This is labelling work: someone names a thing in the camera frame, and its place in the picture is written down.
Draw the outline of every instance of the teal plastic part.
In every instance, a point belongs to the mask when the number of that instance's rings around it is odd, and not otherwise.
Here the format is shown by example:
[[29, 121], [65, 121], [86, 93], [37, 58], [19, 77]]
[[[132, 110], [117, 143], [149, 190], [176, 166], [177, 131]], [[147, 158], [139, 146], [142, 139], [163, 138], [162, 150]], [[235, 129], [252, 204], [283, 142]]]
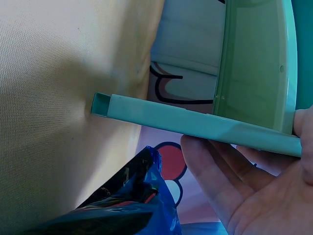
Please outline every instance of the teal plastic part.
[[296, 136], [151, 101], [96, 93], [91, 113], [199, 138], [301, 156], [300, 139]]
[[213, 114], [291, 134], [296, 94], [291, 0], [227, 0]]
[[298, 45], [297, 109], [313, 105], [313, 1], [292, 0]]

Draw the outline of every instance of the cartoon print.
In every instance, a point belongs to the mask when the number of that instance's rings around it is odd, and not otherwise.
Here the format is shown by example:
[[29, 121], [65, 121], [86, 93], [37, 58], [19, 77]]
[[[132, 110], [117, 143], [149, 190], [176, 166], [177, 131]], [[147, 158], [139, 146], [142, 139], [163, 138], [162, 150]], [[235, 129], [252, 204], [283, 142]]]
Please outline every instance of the cartoon print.
[[163, 142], [158, 144], [155, 149], [162, 156], [161, 175], [173, 196], [176, 206], [178, 206], [183, 194], [179, 179], [185, 174], [187, 169], [181, 147], [174, 142]]
[[175, 94], [170, 94], [174, 98], [166, 98], [165, 96], [169, 95], [166, 89], [166, 85], [172, 79], [183, 79], [183, 76], [170, 74], [164, 69], [162, 69], [158, 63], [154, 62], [153, 64], [160, 72], [162, 72], [162, 74], [158, 73], [152, 66], [150, 66], [150, 73], [152, 73], [154, 76], [157, 77], [156, 84], [155, 84], [155, 93], [156, 93], [157, 98], [160, 101], [163, 101], [166, 103], [172, 103], [172, 104], [212, 104], [213, 103], [213, 99], [192, 100], [188, 97], [180, 97]]
[[215, 85], [216, 76], [152, 62], [147, 98], [210, 114], [213, 111]]

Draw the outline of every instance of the plastic bag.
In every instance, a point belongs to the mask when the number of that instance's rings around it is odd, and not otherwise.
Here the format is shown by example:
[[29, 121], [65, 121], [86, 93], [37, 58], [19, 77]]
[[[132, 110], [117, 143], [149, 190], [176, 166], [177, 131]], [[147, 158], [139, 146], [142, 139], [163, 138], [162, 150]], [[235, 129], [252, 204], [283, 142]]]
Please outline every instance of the plastic bag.
[[161, 156], [144, 148], [74, 211], [27, 234], [180, 235]]

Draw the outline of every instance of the beige fabric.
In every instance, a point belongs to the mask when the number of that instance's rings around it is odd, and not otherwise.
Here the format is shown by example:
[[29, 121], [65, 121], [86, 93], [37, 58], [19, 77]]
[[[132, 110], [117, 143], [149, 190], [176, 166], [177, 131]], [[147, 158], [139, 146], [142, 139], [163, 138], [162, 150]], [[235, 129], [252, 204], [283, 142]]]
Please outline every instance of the beige fabric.
[[80, 203], [134, 156], [140, 127], [89, 114], [145, 98], [163, 0], [0, 0], [0, 234]]

